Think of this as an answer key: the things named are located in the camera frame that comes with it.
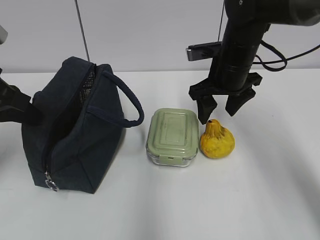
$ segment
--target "green food container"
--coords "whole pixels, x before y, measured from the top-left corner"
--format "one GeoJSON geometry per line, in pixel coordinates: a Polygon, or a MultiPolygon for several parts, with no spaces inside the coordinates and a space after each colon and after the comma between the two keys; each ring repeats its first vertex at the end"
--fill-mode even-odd
{"type": "Polygon", "coordinates": [[[199,122],[193,111],[162,108],[151,120],[146,152],[158,165],[187,167],[198,153],[199,122]]]}

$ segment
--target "white wall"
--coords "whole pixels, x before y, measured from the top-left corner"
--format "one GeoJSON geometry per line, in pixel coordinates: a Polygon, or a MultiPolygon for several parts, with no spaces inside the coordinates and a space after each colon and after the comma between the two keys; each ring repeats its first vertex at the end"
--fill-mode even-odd
{"type": "MultiPolygon", "coordinates": [[[[188,45],[217,40],[223,0],[78,0],[92,62],[115,71],[206,70],[210,60],[188,62],[188,45]]],[[[69,56],[85,58],[73,0],[2,0],[0,45],[5,72],[55,72],[69,56]]],[[[264,38],[285,56],[320,42],[313,27],[273,25],[264,38]]],[[[277,59],[259,50],[264,60],[277,59]]],[[[289,68],[320,68],[320,50],[289,68]]]]}
{"type": "Polygon", "coordinates": [[[3,72],[55,72],[67,57],[86,56],[72,0],[1,0],[0,25],[3,72]]]}

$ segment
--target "white tabletop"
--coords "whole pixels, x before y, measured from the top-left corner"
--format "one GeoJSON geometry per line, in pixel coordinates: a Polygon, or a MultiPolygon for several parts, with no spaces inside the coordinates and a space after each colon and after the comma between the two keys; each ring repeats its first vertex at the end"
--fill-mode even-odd
{"type": "MultiPolygon", "coordinates": [[[[197,112],[189,86],[208,72],[117,74],[140,99],[145,120],[126,131],[96,194],[34,186],[20,125],[1,123],[0,240],[320,239],[320,69],[258,72],[256,97],[235,117],[224,110],[226,97],[216,98],[212,118],[233,133],[233,153],[220,160],[199,153],[187,168],[147,160],[150,120],[159,108],[197,112]]],[[[53,75],[1,76],[33,95],[53,75]]]]}

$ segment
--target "black cable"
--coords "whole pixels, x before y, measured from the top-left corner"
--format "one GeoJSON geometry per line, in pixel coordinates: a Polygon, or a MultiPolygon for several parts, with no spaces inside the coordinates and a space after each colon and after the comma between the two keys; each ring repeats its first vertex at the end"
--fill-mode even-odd
{"type": "MultiPolygon", "coordinates": [[[[291,60],[294,60],[294,59],[297,59],[297,58],[300,58],[300,57],[303,57],[305,55],[308,55],[310,53],[313,53],[314,51],[320,49],[320,45],[310,49],[309,51],[306,51],[304,53],[301,53],[299,55],[296,55],[296,56],[292,56],[292,57],[289,57],[289,58],[286,58],[286,61],[291,61],[291,60]]],[[[264,62],[263,64],[279,64],[279,63],[284,63],[285,61],[284,60],[277,60],[277,61],[267,61],[267,62],[264,62]]],[[[255,61],[253,64],[262,64],[262,62],[258,62],[258,61],[255,61]]]]}
{"type": "Polygon", "coordinates": [[[83,39],[83,44],[84,44],[84,50],[85,50],[85,53],[86,53],[86,58],[87,58],[88,62],[90,62],[89,51],[88,51],[87,41],[86,41],[86,37],[85,37],[84,26],[83,26],[82,20],[81,20],[78,0],[74,0],[74,3],[75,3],[75,8],[76,8],[76,13],[78,15],[78,20],[79,20],[79,25],[80,25],[80,29],[81,29],[81,34],[82,34],[82,39],[83,39]]]}
{"type": "Polygon", "coordinates": [[[268,71],[271,71],[271,72],[280,72],[282,70],[284,70],[287,65],[288,65],[288,61],[286,59],[286,57],[281,53],[279,52],[274,46],[266,43],[265,41],[261,41],[261,45],[264,46],[265,48],[269,49],[270,51],[272,51],[274,54],[276,54],[279,58],[281,58],[280,61],[284,62],[284,66],[282,67],[279,67],[279,68],[274,68],[274,67],[271,67],[271,66],[268,66],[266,62],[263,62],[261,57],[259,57],[258,55],[256,55],[256,57],[259,59],[260,63],[262,64],[262,66],[267,69],[268,71]]]}
{"type": "Polygon", "coordinates": [[[220,27],[219,27],[219,34],[218,34],[218,42],[220,40],[220,34],[221,34],[221,27],[222,27],[222,22],[224,19],[224,13],[225,13],[225,0],[223,0],[223,5],[222,5],[222,13],[221,13],[221,19],[220,19],[220,27]]]}

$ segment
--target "zipper pull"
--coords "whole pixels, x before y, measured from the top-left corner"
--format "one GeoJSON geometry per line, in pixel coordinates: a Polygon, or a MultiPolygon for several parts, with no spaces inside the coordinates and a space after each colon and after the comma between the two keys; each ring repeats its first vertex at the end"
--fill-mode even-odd
{"type": "Polygon", "coordinates": [[[58,192],[59,187],[55,184],[55,182],[52,181],[50,174],[47,171],[44,174],[46,177],[45,184],[48,186],[48,188],[55,192],[58,192]]]}

